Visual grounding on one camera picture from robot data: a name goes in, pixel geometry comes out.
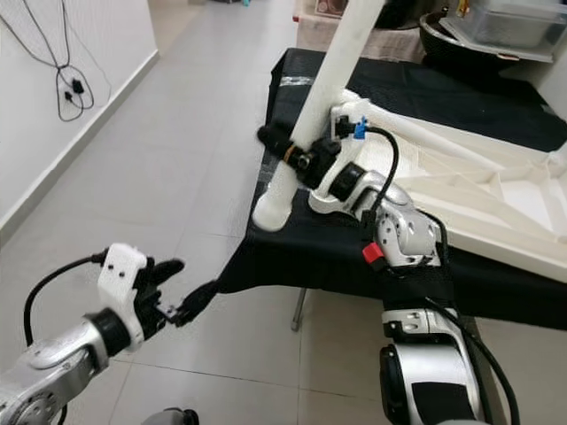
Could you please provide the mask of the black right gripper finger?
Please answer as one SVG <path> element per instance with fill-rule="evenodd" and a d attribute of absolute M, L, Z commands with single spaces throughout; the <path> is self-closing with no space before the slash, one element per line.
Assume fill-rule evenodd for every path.
<path fill-rule="evenodd" d="M 258 129 L 258 139 L 272 157 L 286 158 L 297 149 L 291 139 L 293 129 L 294 127 L 288 124 L 267 124 Z"/>

